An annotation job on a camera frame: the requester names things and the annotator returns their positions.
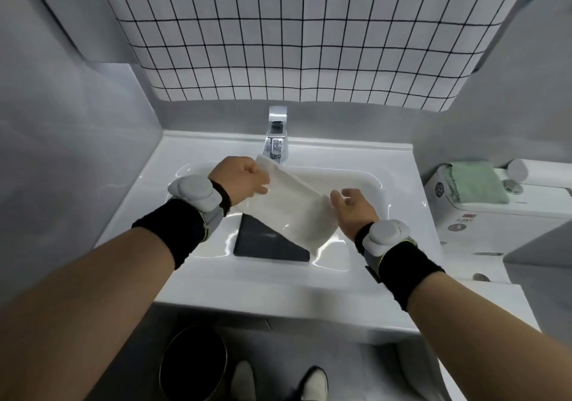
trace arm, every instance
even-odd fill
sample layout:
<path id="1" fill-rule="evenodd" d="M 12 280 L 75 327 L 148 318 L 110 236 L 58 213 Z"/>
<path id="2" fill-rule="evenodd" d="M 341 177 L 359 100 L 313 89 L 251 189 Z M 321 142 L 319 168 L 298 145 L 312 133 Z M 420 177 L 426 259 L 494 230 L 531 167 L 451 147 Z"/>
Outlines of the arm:
<path id="1" fill-rule="evenodd" d="M 342 194 L 348 198 L 331 195 L 340 228 L 363 239 L 379 218 L 359 190 Z M 439 270 L 410 242 L 387 251 L 377 268 L 469 401 L 572 399 L 565 346 Z"/>
<path id="2" fill-rule="evenodd" d="M 265 193 L 262 185 L 268 183 L 268 174 L 248 157 L 227 157 L 209 178 L 232 205 L 255 191 Z M 0 310 L 0 399 L 87 396 L 167 282 L 175 261 L 182 262 L 172 249 L 188 255 L 204 237 L 203 219 L 181 200 L 167 202 L 140 223 L 153 232 L 143 227 L 124 232 Z M 156 231 L 157 224 L 163 228 Z"/>

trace towel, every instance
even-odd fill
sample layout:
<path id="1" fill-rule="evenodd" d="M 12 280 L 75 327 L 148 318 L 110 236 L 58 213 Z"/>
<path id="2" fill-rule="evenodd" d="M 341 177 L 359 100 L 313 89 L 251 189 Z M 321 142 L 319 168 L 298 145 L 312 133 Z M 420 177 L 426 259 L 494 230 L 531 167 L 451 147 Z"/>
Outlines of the towel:
<path id="1" fill-rule="evenodd" d="M 455 202 L 509 203 L 504 186 L 490 162 L 453 162 L 447 165 L 444 175 Z"/>
<path id="2" fill-rule="evenodd" d="M 266 195 L 254 194 L 236 208 L 315 255 L 338 228 L 328 196 L 321 195 L 267 157 L 256 158 L 270 175 Z"/>

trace sink basin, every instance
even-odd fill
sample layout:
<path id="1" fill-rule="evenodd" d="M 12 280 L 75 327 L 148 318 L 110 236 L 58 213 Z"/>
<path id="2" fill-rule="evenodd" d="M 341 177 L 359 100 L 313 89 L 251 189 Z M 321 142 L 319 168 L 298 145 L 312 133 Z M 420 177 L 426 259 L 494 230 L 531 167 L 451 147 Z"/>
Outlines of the sink basin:
<path id="1" fill-rule="evenodd" d="M 256 157 L 264 137 L 166 131 L 98 243 L 163 204 L 177 177 L 208 174 L 225 156 Z M 401 219 L 424 252 L 442 260 L 412 146 L 289 139 L 284 166 L 325 195 L 359 188 L 382 219 Z M 240 224 L 231 210 L 211 238 L 171 276 L 158 301 L 220 310 L 311 318 L 417 333 L 392 295 L 338 229 L 309 263 L 233 255 Z"/>

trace person's left arm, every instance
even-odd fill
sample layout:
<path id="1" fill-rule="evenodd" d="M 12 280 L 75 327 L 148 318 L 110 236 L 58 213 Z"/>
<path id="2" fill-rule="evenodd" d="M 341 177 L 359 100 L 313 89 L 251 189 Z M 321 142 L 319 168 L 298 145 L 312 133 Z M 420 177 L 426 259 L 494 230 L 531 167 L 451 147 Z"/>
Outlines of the person's left arm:
<path id="1" fill-rule="evenodd" d="M 266 193 L 269 182 L 248 157 L 227 157 L 209 178 L 227 205 Z M 169 200 L 5 305 L 0 399 L 86 397 L 175 267 L 204 239 L 203 225 L 196 208 Z"/>

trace green towel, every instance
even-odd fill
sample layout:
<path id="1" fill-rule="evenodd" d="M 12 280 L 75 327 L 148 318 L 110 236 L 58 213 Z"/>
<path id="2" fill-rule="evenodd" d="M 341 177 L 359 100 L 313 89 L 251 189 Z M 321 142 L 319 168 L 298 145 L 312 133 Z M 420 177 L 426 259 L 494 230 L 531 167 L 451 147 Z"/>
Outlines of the green towel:
<path id="1" fill-rule="evenodd" d="M 490 162 L 453 162 L 445 178 L 455 202 L 508 204 L 509 197 Z"/>

